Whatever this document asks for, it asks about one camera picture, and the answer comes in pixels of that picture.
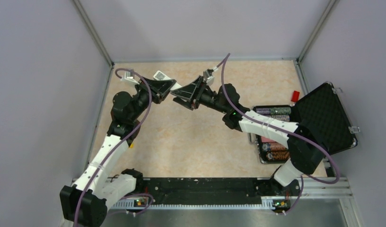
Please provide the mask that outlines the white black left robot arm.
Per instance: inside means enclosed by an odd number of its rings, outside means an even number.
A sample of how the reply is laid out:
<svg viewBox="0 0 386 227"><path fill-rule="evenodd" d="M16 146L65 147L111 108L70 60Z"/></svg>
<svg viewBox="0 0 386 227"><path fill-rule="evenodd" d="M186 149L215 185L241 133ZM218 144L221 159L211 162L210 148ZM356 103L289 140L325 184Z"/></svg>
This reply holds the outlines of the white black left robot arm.
<svg viewBox="0 0 386 227"><path fill-rule="evenodd" d="M144 190L139 171L121 173L112 183L107 179L137 137L143 122L138 120L140 115L144 114L146 118L152 104L164 101L176 80L142 78L132 84L136 94L121 91L114 95L110 112L112 121L94 159L71 186L64 186L60 191L65 220L85 227L99 227L122 197L129 193L136 196Z"/></svg>

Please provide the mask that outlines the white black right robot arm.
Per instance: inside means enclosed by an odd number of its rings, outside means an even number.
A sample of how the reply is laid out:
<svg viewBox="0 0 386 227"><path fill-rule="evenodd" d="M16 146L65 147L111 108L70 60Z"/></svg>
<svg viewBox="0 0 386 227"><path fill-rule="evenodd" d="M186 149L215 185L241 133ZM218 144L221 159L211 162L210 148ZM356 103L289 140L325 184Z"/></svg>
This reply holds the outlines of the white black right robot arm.
<svg viewBox="0 0 386 227"><path fill-rule="evenodd" d="M270 181L270 190L276 195L284 194L294 179L313 174L324 157L325 141L312 123L287 122L258 114L239 103L240 95L230 83L216 92L199 76L190 84L173 89L171 94L173 101L187 109L203 105L223 113L224 124L232 130L263 136L287 148L288 160Z"/></svg>

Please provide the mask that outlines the white remote control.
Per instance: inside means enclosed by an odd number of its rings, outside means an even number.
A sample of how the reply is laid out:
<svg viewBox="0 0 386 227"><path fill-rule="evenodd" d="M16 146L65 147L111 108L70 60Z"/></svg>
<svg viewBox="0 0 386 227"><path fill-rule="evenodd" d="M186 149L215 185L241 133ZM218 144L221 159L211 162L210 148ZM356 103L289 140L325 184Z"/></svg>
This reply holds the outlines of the white remote control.
<svg viewBox="0 0 386 227"><path fill-rule="evenodd" d="M162 71L158 70L154 75L153 75L153 79L154 80L157 80L157 81L171 81L171 80L174 80L175 79L172 79L170 78L168 75L166 75L165 73L163 73ZM175 82L174 85L170 88L171 91L173 90L176 90L176 89L179 89L181 88L182 86L178 83L178 82Z"/></svg>

